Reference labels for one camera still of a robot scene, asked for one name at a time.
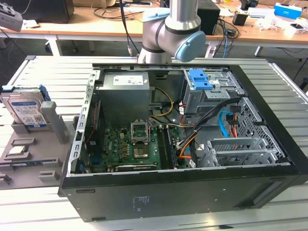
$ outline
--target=printed label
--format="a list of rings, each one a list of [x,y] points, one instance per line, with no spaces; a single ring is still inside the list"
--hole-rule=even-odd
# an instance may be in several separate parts
[[[143,85],[142,76],[115,76],[114,85]]]
[[[183,115],[184,114],[184,107],[179,107],[180,109],[180,114]]]
[[[24,125],[32,128],[45,127],[46,121],[36,102],[12,102],[12,107]]]
[[[190,159],[189,165],[190,165],[192,168],[195,168],[195,167],[196,167],[196,163],[195,163],[194,161],[192,161],[192,159]]]
[[[197,151],[204,150],[204,144],[200,144],[199,147],[197,148]]]
[[[141,212],[148,207],[150,203],[149,196],[135,196],[133,197],[133,211]]]
[[[27,164],[11,164],[11,166],[17,167],[17,166],[27,166]]]

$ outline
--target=black computer case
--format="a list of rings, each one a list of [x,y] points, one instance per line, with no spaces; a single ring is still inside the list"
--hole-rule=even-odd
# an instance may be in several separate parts
[[[146,64],[141,68],[151,69],[151,66]],[[123,175],[68,175],[63,179],[61,190],[85,222],[261,208],[285,189],[307,181],[308,159],[243,70],[238,65],[193,67],[229,69],[246,92],[242,96],[249,98],[262,117],[259,124],[267,126],[287,155],[280,158],[279,163],[291,161],[292,164]],[[160,68],[167,68],[167,65],[160,65]],[[178,66],[169,64],[170,68]]]

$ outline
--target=aluminum extrusion table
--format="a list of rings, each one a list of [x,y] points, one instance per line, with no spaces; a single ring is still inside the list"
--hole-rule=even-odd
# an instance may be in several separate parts
[[[64,120],[79,115],[92,64],[134,63],[126,57],[50,57],[25,60],[9,84],[43,84]],[[238,64],[276,116],[308,155],[308,97],[275,64],[262,59],[195,59],[196,64]],[[0,152],[13,129],[13,118],[0,104]],[[308,227],[308,184],[287,189],[261,209],[185,216],[84,223],[58,188],[0,191],[0,230],[234,231],[304,230]]]

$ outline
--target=yellow wire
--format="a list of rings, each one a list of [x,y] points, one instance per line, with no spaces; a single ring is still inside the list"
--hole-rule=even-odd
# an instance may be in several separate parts
[[[170,97],[164,90],[162,90],[161,88],[157,88],[157,87],[155,87],[155,88],[158,89],[158,90],[160,90],[160,91],[162,91],[162,92],[169,98],[170,103],[171,103],[171,107],[170,107],[169,111],[167,111],[167,112],[165,112],[165,113],[162,113],[162,114],[158,114],[158,115],[152,115],[152,117],[162,117],[162,116],[166,116],[166,115],[168,115],[169,113],[172,112],[174,102],[172,101],[171,97]]]

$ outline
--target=black box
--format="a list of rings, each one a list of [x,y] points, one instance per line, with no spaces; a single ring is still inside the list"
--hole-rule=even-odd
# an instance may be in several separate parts
[[[236,26],[244,26],[245,25],[245,22],[246,22],[246,18],[247,18],[247,14],[245,13],[238,13],[238,12],[235,12],[235,15],[233,17],[233,24],[236,25]]]
[[[206,35],[214,35],[220,9],[211,0],[199,0],[198,16],[201,18],[201,28]]]
[[[15,11],[23,13],[30,0],[6,0]],[[37,22],[68,23],[74,13],[73,0],[31,0],[23,19]]]

